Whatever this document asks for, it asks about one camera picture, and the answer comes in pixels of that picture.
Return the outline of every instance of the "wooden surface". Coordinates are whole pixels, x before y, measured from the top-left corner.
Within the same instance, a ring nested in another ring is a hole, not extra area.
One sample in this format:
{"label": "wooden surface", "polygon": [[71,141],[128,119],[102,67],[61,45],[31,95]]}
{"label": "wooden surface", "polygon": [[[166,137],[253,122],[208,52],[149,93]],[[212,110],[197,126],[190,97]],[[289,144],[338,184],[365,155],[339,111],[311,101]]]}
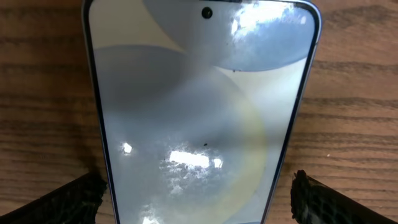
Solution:
{"label": "wooden surface", "polygon": [[[398,1],[317,0],[324,31],[268,223],[292,173],[398,221]],[[80,0],[0,2],[0,214],[98,166]],[[109,194],[98,223],[114,223]]]}

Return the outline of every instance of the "smartphone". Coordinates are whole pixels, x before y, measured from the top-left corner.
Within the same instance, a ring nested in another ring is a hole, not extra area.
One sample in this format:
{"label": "smartphone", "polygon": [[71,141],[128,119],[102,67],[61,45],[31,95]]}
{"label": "smartphone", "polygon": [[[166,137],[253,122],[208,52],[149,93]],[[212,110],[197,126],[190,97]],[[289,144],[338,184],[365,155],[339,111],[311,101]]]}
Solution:
{"label": "smartphone", "polygon": [[116,222],[264,223],[318,9],[86,0],[83,24]]}

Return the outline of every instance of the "phone screen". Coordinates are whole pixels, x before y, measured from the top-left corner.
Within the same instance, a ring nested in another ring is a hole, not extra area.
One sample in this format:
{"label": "phone screen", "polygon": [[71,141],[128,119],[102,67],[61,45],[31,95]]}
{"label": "phone screen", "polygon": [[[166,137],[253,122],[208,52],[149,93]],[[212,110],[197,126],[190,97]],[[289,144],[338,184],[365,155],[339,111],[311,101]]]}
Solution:
{"label": "phone screen", "polygon": [[307,3],[95,0],[85,27],[119,223],[260,223],[320,31]]}

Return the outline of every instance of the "wood grain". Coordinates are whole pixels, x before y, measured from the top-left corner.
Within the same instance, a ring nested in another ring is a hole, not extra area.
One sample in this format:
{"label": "wood grain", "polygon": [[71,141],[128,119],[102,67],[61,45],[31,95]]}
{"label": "wood grain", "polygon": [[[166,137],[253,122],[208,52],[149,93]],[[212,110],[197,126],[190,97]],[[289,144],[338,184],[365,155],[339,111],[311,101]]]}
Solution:
{"label": "wood grain", "polygon": [[[317,0],[316,61],[268,223],[291,219],[292,173],[398,221],[398,1]],[[0,214],[104,171],[80,0],[0,2]],[[98,223],[114,223],[109,194]]]}

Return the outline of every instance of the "phone bezel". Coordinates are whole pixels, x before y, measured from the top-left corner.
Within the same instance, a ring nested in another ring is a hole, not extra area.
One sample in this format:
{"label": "phone bezel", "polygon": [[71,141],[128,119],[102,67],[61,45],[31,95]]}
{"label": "phone bezel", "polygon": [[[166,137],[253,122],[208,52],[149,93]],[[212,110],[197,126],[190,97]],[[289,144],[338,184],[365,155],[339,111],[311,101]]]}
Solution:
{"label": "phone bezel", "polygon": [[[111,192],[113,212],[114,212],[114,217],[115,217],[116,223],[120,224],[119,213],[118,213],[118,204],[116,202],[116,193],[115,193],[114,187],[113,187],[111,161],[109,160],[108,143],[106,140],[106,133],[105,133],[105,127],[104,127],[104,119],[103,119],[103,112],[102,112],[102,105],[101,105],[101,98],[100,98],[100,89],[98,86],[98,78],[96,75],[94,50],[93,50],[93,44],[91,41],[89,13],[90,13],[90,7],[91,7],[91,4],[93,1],[94,0],[83,0],[83,4],[82,4],[82,8],[81,8],[83,32],[85,35],[86,51],[87,51],[87,55],[88,55],[89,69],[90,69],[90,73],[91,73],[91,82],[93,85],[93,90],[94,90],[94,95],[95,95],[95,103],[96,103],[96,108],[98,111],[99,128],[101,131],[101,140],[102,140],[102,145],[103,145],[106,171],[108,174],[109,191]],[[199,0],[199,1],[220,1],[220,0]],[[242,1],[232,1],[232,0],[224,0],[224,1],[230,2],[230,3],[242,3]],[[276,183],[279,179],[280,170],[282,168],[282,163],[285,159],[290,135],[292,134],[295,119],[297,117],[297,111],[300,108],[301,100],[303,97],[303,91],[305,89],[305,85],[307,84],[308,76],[310,74],[311,66],[313,63],[313,59],[314,59],[315,52],[317,49],[318,41],[319,41],[320,34],[322,31],[322,17],[321,17],[319,9],[314,4],[312,4],[308,1],[302,1],[302,0],[294,0],[294,1],[265,0],[265,1],[292,2],[292,3],[294,3],[295,7],[300,7],[302,9],[307,10],[314,18],[315,32],[314,32],[314,36],[313,36],[313,39],[311,42],[311,47],[310,47],[310,51],[308,53],[307,61],[305,62],[305,68],[303,71],[302,79],[300,81],[300,86],[298,88],[296,100],[295,100],[294,107],[293,107],[293,112],[290,117],[289,125],[288,125],[287,132],[285,135],[282,150],[280,152],[278,164],[277,164],[277,167],[275,170],[274,178],[272,180],[271,189],[269,191],[269,195],[267,198],[266,207],[264,208],[264,213],[262,215],[261,223],[264,223],[267,219],[268,211],[269,211],[269,208],[270,208],[270,205],[272,202],[272,198],[274,196]]]}

